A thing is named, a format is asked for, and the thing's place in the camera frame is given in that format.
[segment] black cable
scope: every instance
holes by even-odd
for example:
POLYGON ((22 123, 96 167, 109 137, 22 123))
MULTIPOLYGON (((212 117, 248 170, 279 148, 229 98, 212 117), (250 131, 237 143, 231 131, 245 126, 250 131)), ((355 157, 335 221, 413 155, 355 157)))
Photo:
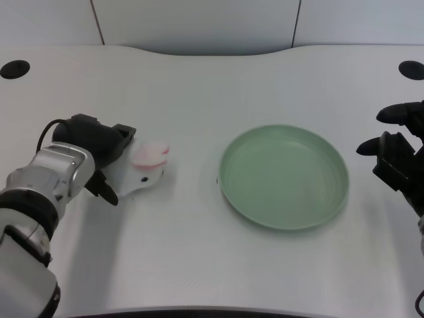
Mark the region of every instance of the black cable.
POLYGON ((421 303, 421 300, 424 297, 424 290, 418 295, 417 300, 415 300, 415 310, 417 311, 418 315, 422 318, 424 318, 424 313, 419 308, 419 303, 421 303))
POLYGON ((42 141, 44 139, 44 137, 46 136, 46 133, 48 132, 48 130, 55 124, 64 124, 66 126, 66 128, 69 130, 69 133, 71 134, 71 128, 68 125, 68 123, 64 120, 64 119, 55 119, 54 121, 50 121, 46 128, 44 128, 44 130, 42 131, 40 138, 38 139, 38 144, 37 144, 37 149, 35 151, 35 153, 39 152, 41 149, 41 144, 42 141))

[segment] pink rabbit ear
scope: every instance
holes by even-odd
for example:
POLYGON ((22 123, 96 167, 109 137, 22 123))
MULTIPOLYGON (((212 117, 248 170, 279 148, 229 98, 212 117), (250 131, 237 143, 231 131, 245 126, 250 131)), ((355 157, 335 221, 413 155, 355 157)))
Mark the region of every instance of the pink rabbit ear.
POLYGON ((170 147, 165 142, 147 142, 140 145, 131 158, 136 169, 150 170, 166 164, 170 147))

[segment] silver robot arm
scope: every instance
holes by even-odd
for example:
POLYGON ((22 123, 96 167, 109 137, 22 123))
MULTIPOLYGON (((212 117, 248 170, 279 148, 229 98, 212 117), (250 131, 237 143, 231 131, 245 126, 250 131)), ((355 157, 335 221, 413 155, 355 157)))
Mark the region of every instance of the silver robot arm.
POLYGON ((83 114, 56 119, 41 133, 30 164, 7 177, 0 192, 0 318, 53 317, 60 300, 56 277, 47 269, 53 233, 83 187, 118 204, 101 170, 121 157, 135 132, 83 114), (55 124, 52 143, 41 148, 55 124))
POLYGON ((47 268, 50 239, 94 171, 88 151, 53 142, 7 178, 0 193, 1 318, 53 316, 60 289, 47 268))

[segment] white wall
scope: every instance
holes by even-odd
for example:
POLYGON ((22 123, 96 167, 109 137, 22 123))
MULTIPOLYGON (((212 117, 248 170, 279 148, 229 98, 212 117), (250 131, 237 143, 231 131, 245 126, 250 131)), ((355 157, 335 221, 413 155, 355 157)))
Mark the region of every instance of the white wall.
MULTIPOLYGON (((93 0, 106 44, 244 55, 310 44, 422 44, 424 0, 93 0)), ((0 46, 101 44, 90 0, 0 0, 0 46)))
POLYGON ((179 55, 290 48, 299 0, 95 0, 105 44, 179 55))
POLYGON ((424 0, 302 0, 294 46, 424 44, 424 0))
POLYGON ((89 0, 0 0, 0 46, 101 44, 89 0))

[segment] green plate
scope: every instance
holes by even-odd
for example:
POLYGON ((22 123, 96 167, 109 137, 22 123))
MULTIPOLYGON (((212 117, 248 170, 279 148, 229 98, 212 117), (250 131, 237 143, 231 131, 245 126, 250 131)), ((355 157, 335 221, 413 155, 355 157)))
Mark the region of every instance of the green plate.
POLYGON ((226 149, 219 181, 230 204, 274 229, 320 225, 344 207, 349 177, 340 154, 312 132, 274 125, 252 129, 226 149))

